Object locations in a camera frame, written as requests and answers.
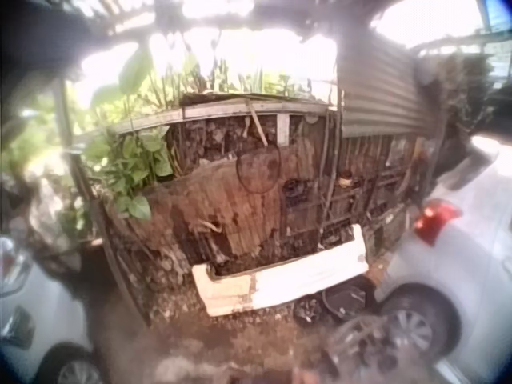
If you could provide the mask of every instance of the red taillight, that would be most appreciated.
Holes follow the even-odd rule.
[[[414,232],[421,240],[430,246],[434,246],[435,240],[445,224],[461,216],[462,212],[460,209],[449,202],[431,200],[427,203],[422,215],[414,224]]]

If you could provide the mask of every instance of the leafy plant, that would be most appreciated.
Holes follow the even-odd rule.
[[[123,138],[107,130],[84,152],[92,179],[100,181],[122,216],[150,219],[150,204],[140,195],[142,188],[181,173],[175,148],[167,150],[167,130],[160,126]]]

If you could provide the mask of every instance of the white car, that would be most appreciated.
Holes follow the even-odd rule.
[[[512,147],[472,138],[438,180],[376,291],[425,356],[458,382],[492,382],[512,351]]]
[[[0,354],[20,382],[101,384],[83,304],[5,236],[0,272]]]

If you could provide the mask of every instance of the debris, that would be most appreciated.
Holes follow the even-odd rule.
[[[324,290],[322,299],[327,309],[343,321],[360,314],[366,306],[366,293],[348,284]]]
[[[305,296],[294,303],[294,319],[300,326],[311,326],[322,318],[322,306],[317,296]]]

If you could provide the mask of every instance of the tire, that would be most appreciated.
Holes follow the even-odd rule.
[[[69,369],[70,365],[76,363],[95,370],[98,380],[90,381],[90,383],[106,384],[101,370],[92,355],[74,346],[61,346],[49,352],[39,368],[35,382],[37,384],[63,384],[62,378],[66,374],[63,370],[65,368]]]
[[[384,302],[381,314],[390,316],[400,331],[405,329],[402,327],[403,323],[407,326],[413,323],[418,324],[418,327],[414,328],[418,330],[421,328],[421,333],[410,336],[414,332],[406,330],[403,334],[407,334],[409,340],[416,345],[420,355],[426,360],[434,362],[448,352],[452,343],[451,336],[456,329],[453,320],[457,317],[454,316],[454,310],[448,301],[440,294],[431,290],[413,288],[398,290]],[[427,328],[430,328],[430,336],[425,331]],[[428,347],[425,347],[426,340],[430,340]]]

